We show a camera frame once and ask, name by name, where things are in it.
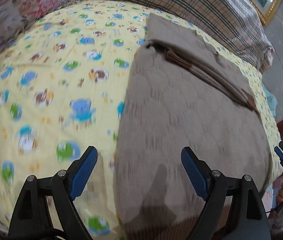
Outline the beige knit sweater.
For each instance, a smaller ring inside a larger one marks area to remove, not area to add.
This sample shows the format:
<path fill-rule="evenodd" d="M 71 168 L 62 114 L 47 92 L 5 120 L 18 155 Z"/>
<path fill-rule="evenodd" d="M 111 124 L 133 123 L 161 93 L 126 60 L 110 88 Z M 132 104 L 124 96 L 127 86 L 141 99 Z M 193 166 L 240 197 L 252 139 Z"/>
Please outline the beige knit sweater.
<path fill-rule="evenodd" d="M 195 31 L 151 14 L 131 66 L 114 169 L 128 239 L 185 239 L 194 226 L 204 203 L 181 162 L 186 146 L 265 191 L 272 159 L 248 79 Z"/>

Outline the light blue cloth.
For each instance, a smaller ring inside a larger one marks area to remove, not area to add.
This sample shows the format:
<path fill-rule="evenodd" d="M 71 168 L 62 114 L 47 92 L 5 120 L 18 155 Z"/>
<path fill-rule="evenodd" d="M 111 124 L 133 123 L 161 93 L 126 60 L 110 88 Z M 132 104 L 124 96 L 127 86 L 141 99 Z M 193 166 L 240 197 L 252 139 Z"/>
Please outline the light blue cloth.
<path fill-rule="evenodd" d="M 263 90 L 266 94 L 266 99 L 268 103 L 268 107 L 274 117 L 276 117 L 276 107 L 278 105 L 278 101 L 276 97 L 267 89 L 267 87 L 262 84 Z"/>

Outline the yellow cartoon print bedsheet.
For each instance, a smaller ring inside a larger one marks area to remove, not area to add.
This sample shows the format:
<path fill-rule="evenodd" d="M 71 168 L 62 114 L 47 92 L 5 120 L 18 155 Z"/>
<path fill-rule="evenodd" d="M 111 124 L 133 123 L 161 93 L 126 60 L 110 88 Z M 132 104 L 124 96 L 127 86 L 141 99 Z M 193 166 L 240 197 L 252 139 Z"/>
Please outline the yellow cartoon print bedsheet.
<path fill-rule="evenodd" d="M 94 239 L 125 239 L 113 199 L 118 128 L 133 58 L 150 14 L 197 32 L 236 64 L 255 95 L 270 146 L 280 140 L 262 75 L 197 26 L 135 3 L 88 0 L 38 20 L 0 54 L 0 232 L 26 177 L 48 177 L 98 149 L 96 170 L 75 201 Z"/>

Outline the plaid beige quilt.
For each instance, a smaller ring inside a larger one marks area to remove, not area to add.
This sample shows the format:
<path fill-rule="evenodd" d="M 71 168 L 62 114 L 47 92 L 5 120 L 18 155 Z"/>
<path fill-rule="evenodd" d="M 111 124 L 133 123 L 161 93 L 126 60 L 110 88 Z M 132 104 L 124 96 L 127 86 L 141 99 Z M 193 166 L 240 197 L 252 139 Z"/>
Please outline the plaid beige quilt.
<path fill-rule="evenodd" d="M 112 0 L 133 2 L 178 16 L 199 27 L 261 73 L 272 66 L 274 48 L 248 0 Z"/>

